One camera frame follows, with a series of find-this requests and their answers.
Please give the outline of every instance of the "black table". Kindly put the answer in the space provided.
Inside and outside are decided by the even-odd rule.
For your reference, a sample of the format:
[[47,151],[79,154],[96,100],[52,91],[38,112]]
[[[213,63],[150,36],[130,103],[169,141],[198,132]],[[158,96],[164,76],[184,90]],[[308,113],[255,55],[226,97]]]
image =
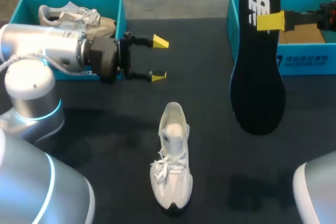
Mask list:
[[[150,184],[159,122],[171,101],[181,104],[190,125],[194,181],[190,205],[175,223],[301,223],[291,179],[304,162],[336,150],[336,76],[284,77],[281,124],[267,136],[249,135],[230,106],[233,60],[225,23],[129,20],[135,34],[156,33],[170,42],[168,50],[132,48],[134,70],[165,69],[166,80],[57,83],[66,121],[38,146],[91,182],[94,223],[172,222]],[[0,84],[3,113],[11,103],[3,79]]]

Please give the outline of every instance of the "new balance logo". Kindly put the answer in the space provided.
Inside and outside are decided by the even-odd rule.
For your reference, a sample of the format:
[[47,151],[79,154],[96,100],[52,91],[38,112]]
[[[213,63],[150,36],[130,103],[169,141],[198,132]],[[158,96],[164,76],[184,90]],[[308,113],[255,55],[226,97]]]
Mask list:
[[249,23],[257,25],[257,15],[269,14],[269,0],[248,0],[248,8],[254,13],[248,15]]

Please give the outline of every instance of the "shoe insole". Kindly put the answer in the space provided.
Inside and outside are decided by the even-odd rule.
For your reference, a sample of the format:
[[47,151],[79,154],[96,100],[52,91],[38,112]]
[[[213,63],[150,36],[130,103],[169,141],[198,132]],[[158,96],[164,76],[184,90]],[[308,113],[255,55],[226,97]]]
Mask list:
[[170,123],[166,126],[166,133],[170,136],[183,137],[183,127],[178,123]]
[[257,31],[256,16],[280,12],[280,0],[239,0],[239,50],[230,83],[230,100],[240,126],[265,135],[279,125],[285,86],[277,65],[279,31]]

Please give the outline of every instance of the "teal shoe box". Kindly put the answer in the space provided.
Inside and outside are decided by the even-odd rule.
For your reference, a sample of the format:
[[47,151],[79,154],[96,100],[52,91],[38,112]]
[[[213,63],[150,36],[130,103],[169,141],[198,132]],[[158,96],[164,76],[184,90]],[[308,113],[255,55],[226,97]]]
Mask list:
[[[333,0],[281,0],[281,10],[306,12],[319,9],[320,3]],[[229,0],[227,33],[233,59],[239,48],[239,0]],[[321,31],[325,44],[278,45],[278,66],[283,76],[336,74],[336,33]]]
[[[60,8],[68,2],[79,7],[96,9],[100,16],[112,18],[117,22],[115,38],[120,39],[126,31],[126,17],[123,0],[20,0],[9,23],[39,25],[38,9],[41,5]],[[53,70],[56,80],[97,80],[97,76],[69,76]]]

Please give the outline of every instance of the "robotic arm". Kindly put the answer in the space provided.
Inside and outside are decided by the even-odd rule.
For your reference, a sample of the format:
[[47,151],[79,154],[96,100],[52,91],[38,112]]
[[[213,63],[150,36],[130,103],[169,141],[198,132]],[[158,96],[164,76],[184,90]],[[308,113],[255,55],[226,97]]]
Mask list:
[[168,42],[136,38],[87,39],[82,32],[20,24],[0,29],[0,72],[8,67],[5,86],[13,108],[0,115],[0,127],[34,142],[56,133],[64,123],[62,102],[51,68],[74,76],[97,75],[113,84],[118,75],[148,82],[166,77],[153,70],[131,71],[132,44],[167,48]]

